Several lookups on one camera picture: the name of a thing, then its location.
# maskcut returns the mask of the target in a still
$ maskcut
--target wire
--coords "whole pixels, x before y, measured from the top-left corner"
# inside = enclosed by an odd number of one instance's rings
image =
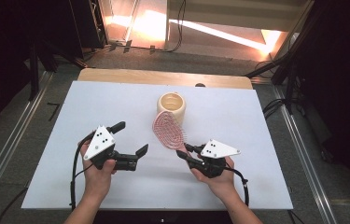
[[[294,212],[293,210],[287,210],[288,211],[288,214],[290,215],[290,218],[291,220],[293,221],[293,223],[296,223],[295,220],[294,220],[294,217],[297,218],[297,220],[302,223],[302,224],[305,224]]]
[[[75,159],[74,159],[74,162],[73,162],[72,181],[70,182],[70,200],[71,200],[70,205],[72,206],[72,211],[75,210],[75,208],[76,208],[76,177],[77,177],[78,174],[80,174],[80,173],[78,173],[76,175],[78,154],[79,154],[79,151],[81,150],[82,145],[84,145],[84,143],[86,141],[92,139],[94,135],[95,135],[95,132],[92,132],[92,133],[88,134],[84,139],[82,139],[79,142],[77,150],[76,150],[76,155],[75,155]]]
[[[180,9],[179,9],[178,14],[177,14],[177,30],[178,30],[179,38],[178,38],[176,46],[173,49],[152,49],[152,48],[145,48],[145,47],[122,46],[122,45],[114,44],[114,45],[105,46],[102,49],[97,49],[95,51],[91,51],[91,52],[88,52],[85,54],[86,55],[95,54],[95,53],[100,52],[102,50],[112,49],[112,48],[116,48],[116,47],[125,48],[125,49],[147,49],[147,50],[157,51],[157,52],[174,52],[180,48],[181,43],[183,41],[183,20],[184,20],[185,13],[186,13],[186,0],[184,0],[183,3],[181,4]]]
[[[280,106],[286,102],[286,99],[275,99],[270,101],[263,109],[262,113],[264,114],[265,119],[268,119]]]
[[[249,205],[249,194],[248,194],[248,188],[247,188],[248,180],[244,178],[244,176],[241,174],[241,172],[239,172],[235,169],[232,169],[232,168],[227,167],[227,166],[221,167],[221,168],[224,170],[232,171],[232,172],[236,173],[239,177],[241,177],[242,184],[244,186],[244,191],[245,191],[245,204],[248,206]]]
[[[274,62],[273,62],[273,60],[272,60],[272,57],[271,57],[270,60],[261,61],[261,62],[257,63],[256,66],[254,66],[254,70],[256,71],[256,70],[257,70],[257,67],[258,67],[260,64],[262,64],[262,63],[273,63],[273,64],[274,64]],[[259,74],[259,77],[270,78],[270,77],[263,76],[262,74]]]
[[[75,178],[78,176],[78,175],[81,175],[82,173],[86,172],[88,169],[90,169],[91,167],[93,166],[93,164],[91,164],[89,167],[85,168],[84,170],[78,172],[78,174],[76,174]]]
[[[3,218],[3,216],[6,214],[7,210],[11,207],[11,205],[14,204],[14,202],[16,202],[16,201],[20,198],[20,196],[22,196],[22,194],[23,194],[24,192],[26,192],[26,190],[28,190],[28,188],[29,188],[28,185],[29,185],[29,181],[26,182],[26,185],[25,185],[25,187],[21,190],[21,192],[19,192],[19,193],[14,197],[14,199],[12,199],[12,201],[7,205],[7,207],[3,210],[3,212],[0,214],[0,222],[1,222],[2,218]]]

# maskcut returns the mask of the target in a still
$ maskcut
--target white tabletop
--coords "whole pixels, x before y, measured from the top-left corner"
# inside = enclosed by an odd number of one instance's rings
[[[114,134],[115,150],[134,154],[149,144],[148,152],[135,172],[113,175],[102,209],[224,210],[175,151],[163,147],[152,132],[157,100],[169,91],[178,92],[187,102],[183,129],[189,144],[198,146],[213,138],[242,150],[231,158],[249,180],[250,208],[293,208],[255,91],[88,81],[73,82],[22,208],[69,209],[77,142],[99,125],[125,121],[126,128]],[[77,169],[82,170],[80,157]],[[79,175],[76,183],[78,201],[84,176]],[[236,176],[235,186],[244,198],[241,179]]]

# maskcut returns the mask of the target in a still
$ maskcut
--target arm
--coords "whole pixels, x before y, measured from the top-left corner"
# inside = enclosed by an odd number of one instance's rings
[[[226,162],[230,167],[233,167],[234,163],[230,157],[226,158]],[[191,169],[191,172],[199,181],[207,184],[210,190],[224,203],[232,223],[262,223],[239,197],[233,185],[233,172],[224,170],[220,176],[215,178],[208,178],[197,169]]]
[[[90,141],[87,141],[82,146],[80,150],[81,157],[83,157],[87,151],[89,143]],[[82,164],[84,169],[86,169],[91,165],[91,162],[83,160]],[[95,166],[92,166],[85,171],[84,194],[76,209],[64,222],[65,224],[92,224],[100,204],[110,190],[111,175],[116,172],[114,171],[115,165],[115,161],[108,160],[105,162],[102,170],[98,170]]]

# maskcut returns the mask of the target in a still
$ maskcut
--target black cable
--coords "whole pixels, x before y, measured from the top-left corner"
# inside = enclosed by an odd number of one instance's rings
[[[242,180],[242,184],[244,186],[244,191],[245,191],[245,204],[248,206],[249,205],[249,194],[248,194],[248,188],[247,188],[247,179],[244,178],[244,176],[241,174],[241,172],[235,170],[235,169],[232,169],[230,167],[221,167],[223,168],[224,170],[228,170],[228,171],[232,171],[234,173],[236,173],[239,177],[241,177],[241,180]]]
[[[254,70],[256,71],[257,70],[257,67],[261,64],[261,63],[271,63],[272,61],[262,61],[262,62],[259,62],[256,64],[256,66],[254,66]],[[262,74],[259,74],[259,77],[263,77],[263,78],[270,78],[270,77],[265,77],[263,76]]]
[[[91,164],[89,167],[85,168],[84,170],[78,172],[78,174],[76,174],[75,178],[78,176],[78,175],[81,175],[82,173],[86,172],[88,169],[90,169],[91,167],[93,166],[93,164]]]
[[[7,207],[6,207],[6,208],[3,210],[3,212],[0,214],[0,222],[1,222],[2,218],[3,218],[3,216],[6,214],[7,210],[11,207],[11,205],[14,204],[14,202],[16,202],[16,201],[20,198],[20,196],[22,196],[22,194],[23,194],[24,192],[26,192],[26,190],[28,190],[28,188],[29,188],[29,181],[26,182],[26,185],[25,185],[24,188],[21,190],[21,192],[19,192],[19,193],[14,197],[14,199],[12,199],[12,201],[7,205]]]
[[[293,223],[295,223],[295,221],[294,221],[294,218],[293,218],[292,216],[296,217],[297,220],[298,220],[300,223],[305,224],[305,223],[293,212],[293,210],[288,210],[288,213],[291,215],[291,219],[293,220]]]
[[[300,80],[298,78],[295,79],[295,83],[294,83],[294,92],[296,94],[296,97],[293,100],[296,100],[295,102],[293,101],[293,103],[296,104],[296,109],[303,115],[305,116],[305,110],[304,110],[304,105],[303,103],[303,99],[304,96],[302,94],[301,91],[301,84],[300,84]]]
[[[275,106],[275,104],[278,103],[283,103],[285,101],[285,99],[275,99],[270,101],[263,109],[262,109],[262,113],[266,113],[268,110],[270,110],[272,107]]]
[[[274,112],[278,106],[282,105],[284,102],[283,101],[277,101],[275,102],[274,104],[270,105],[270,106],[267,106],[264,111],[264,114],[267,113],[267,112]]]
[[[294,220],[294,217],[293,217],[293,215],[291,214],[291,210],[287,210],[287,212],[288,212],[288,215],[290,216],[291,222],[292,222],[293,224],[296,224],[296,220]]]
[[[70,182],[70,200],[71,200],[70,205],[72,206],[72,211],[75,210],[76,208],[76,176],[77,176],[76,169],[77,169],[78,154],[79,154],[79,151],[81,150],[82,145],[84,145],[86,141],[92,139],[94,135],[95,135],[95,132],[88,134],[84,139],[82,139],[79,142],[76,150],[76,155],[73,162],[72,181]]]
[[[186,0],[184,0],[183,3],[181,4],[177,14],[177,30],[179,34],[179,39],[177,41],[177,45],[173,49],[152,49],[152,48],[145,48],[145,47],[122,46],[122,45],[114,45],[114,48],[119,47],[119,48],[125,48],[125,49],[147,49],[147,50],[152,50],[157,52],[174,52],[180,48],[181,43],[183,41],[183,20],[184,20],[185,13],[186,13]],[[94,54],[102,50],[112,49],[112,48],[113,46],[110,45],[108,47],[104,47],[102,49],[98,49],[96,51],[92,51],[86,54]]]
[[[280,106],[282,106],[283,103],[278,103],[276,105],[274,105],[273,109],[271,109],[271,111],[269,111],[266,115],[265,115],[265,119],[268,119],[272,114],[274,114],[274,112],[276,112],[277,109],[280,108]]]

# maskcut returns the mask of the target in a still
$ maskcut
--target pink brush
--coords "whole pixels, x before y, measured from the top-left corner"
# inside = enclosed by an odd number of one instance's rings
[[[187,152],[185,135],[172,112],[160,112],[152,124],[152,131],[165,147]]]

